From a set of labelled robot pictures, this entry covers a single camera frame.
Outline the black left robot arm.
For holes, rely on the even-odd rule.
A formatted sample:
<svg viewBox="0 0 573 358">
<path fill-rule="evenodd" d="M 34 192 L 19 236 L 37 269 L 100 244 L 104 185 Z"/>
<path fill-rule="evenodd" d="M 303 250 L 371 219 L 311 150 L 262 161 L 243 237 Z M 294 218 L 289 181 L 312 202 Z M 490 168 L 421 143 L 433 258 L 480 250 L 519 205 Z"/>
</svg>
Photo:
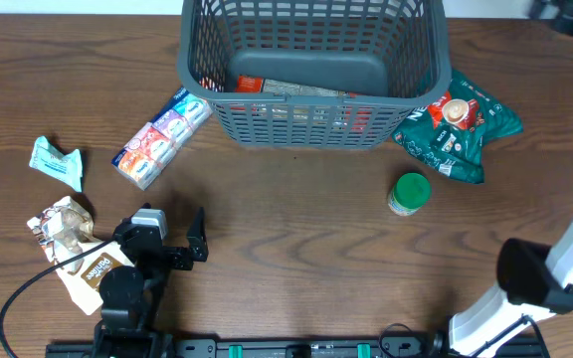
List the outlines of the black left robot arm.
<svg viewBox="0 0 573 358">
<path fill-rule="evenodd" d="M 144 205 L 123 219 L 112 238 L 130 266 L 111 269 L 101 279 L 101 322 L 95 329 L 92 355 L 96 358 L 167 358 L 176 355 L 173 336 L 153 328 L 170 273 L 190 270 L 205 262 L 209 251 L 205 212 L 199 208 L 186 238 L 186 247 L 164 244 L 168 234 L 165 213 Z"/>
</svg>

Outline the green lid jar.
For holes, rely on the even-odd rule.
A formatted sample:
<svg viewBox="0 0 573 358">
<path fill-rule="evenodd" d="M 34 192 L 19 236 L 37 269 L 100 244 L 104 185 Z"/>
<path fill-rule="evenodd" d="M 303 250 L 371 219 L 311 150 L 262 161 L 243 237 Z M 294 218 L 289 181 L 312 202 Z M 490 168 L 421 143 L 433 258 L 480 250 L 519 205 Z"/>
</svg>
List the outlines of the green lid jar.
<svg viewBox="0 0 573 358">
<path fill-rule="evenodd" d="M 429 201 L 431 193 L 431 184 L 425 176 L 406 173 L 393 186 L 387 203 L 395 214 L 411 216 Z"/>
</svg>

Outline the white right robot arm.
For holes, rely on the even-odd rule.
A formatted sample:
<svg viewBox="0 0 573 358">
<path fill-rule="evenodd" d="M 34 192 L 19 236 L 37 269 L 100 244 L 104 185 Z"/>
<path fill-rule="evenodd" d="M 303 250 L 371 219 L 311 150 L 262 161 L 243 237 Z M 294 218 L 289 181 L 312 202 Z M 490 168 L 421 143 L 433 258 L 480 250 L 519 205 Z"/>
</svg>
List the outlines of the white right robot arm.
<svg viewBox="0 0 573 358">
<path fill-rule="evenodd" d="M 520 332 L 573 311 L 573 221 L 560 241 L 546 246 L 507 240 L 496 264 L 495 284 L 470 308 L 455 314 L 436 335 L 442 357 L 546 357 L 543 338 Z"/>
</svg>

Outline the red spaghetti packet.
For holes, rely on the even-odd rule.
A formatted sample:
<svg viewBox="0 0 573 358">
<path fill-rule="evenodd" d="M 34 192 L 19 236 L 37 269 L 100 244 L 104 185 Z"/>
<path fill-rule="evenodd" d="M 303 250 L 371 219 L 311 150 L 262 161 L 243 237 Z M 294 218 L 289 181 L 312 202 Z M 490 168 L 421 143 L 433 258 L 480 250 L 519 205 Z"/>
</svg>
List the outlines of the red spaghetti packet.
<svg viewBox="0 0 573 358">
<path fill-rule="evenodd" d="M 239 75 L 234 92 L 260 93 L 268 92 L 272 94 L 284 94 L 287 96 L 304 95 L 304 96 L 349 96 L 354 98 L 356 93 L 346 92 L 335 89 L 324 89 L 293 83 L 269 80 L 264 78 L 250 77 Z M 292 110 L 293 119 L 296 124 L 304 125 L 310 121 L 313 126 L 321 127 L 325 125 L 330 114 L 329 106 L 321 106 L 319 109 L 307 109 L 306 106 L 297 106 Z M 272 108 L 275 119 L 286 119 L 288 109 L 283 105 L 276 105 Z M 368 125 L 371 109 L 358 110 L 357 116 L 353 119 L 351 131 L 362 133 Z M 342 106 L 337 110 L 336 117 L 332 122 L 333 130 L 342 130 L 348 126 L 351 111 L 347 106 Z"/>
</svg>

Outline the green coffee sachet bag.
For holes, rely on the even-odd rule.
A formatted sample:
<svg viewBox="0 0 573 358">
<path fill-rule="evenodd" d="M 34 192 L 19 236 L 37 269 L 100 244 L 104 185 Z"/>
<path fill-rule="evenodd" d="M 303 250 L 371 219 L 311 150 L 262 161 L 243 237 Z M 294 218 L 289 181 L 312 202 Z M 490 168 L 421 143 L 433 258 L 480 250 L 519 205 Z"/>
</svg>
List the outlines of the green coffee sachet bag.
<svg viewBox="0 0 573 358">
<path fill-rule="evenodd" d="M 481 184 L 483 147 L 522 131 L 521 119 L 512 109 L 453 70 L 448 90 L 433 103 L 408 114 L 392 140 L 444 176 Z"/>
</svg>

